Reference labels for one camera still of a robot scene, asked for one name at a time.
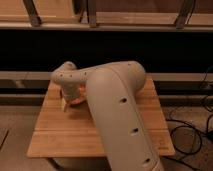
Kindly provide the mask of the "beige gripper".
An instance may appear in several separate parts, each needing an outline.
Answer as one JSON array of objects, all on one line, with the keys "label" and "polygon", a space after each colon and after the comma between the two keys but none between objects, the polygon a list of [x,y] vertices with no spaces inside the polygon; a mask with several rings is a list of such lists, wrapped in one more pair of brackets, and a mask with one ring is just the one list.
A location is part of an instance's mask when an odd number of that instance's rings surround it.
[{"label": "beige gripper", "polygon": [[61,86],[63,97],[61,99],[61,110],[66,112],[68,103],[71,101],[82,100],[83,96],[80,92],[80,87],[75,83],[67,83]]}]

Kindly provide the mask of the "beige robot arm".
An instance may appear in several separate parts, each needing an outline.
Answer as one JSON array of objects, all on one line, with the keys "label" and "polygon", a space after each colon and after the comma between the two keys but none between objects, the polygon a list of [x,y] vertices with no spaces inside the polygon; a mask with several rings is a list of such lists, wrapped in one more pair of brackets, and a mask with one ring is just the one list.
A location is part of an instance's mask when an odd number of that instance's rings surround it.
[{"label": "beige robot arm", "polygon": [[146,82],[136,61],[112,62],[78,69],[68,61],[54,70],[51,80],[60,85],[66,101],[86,100],[112,171],[164,171],[136,104],[135,94]]}]

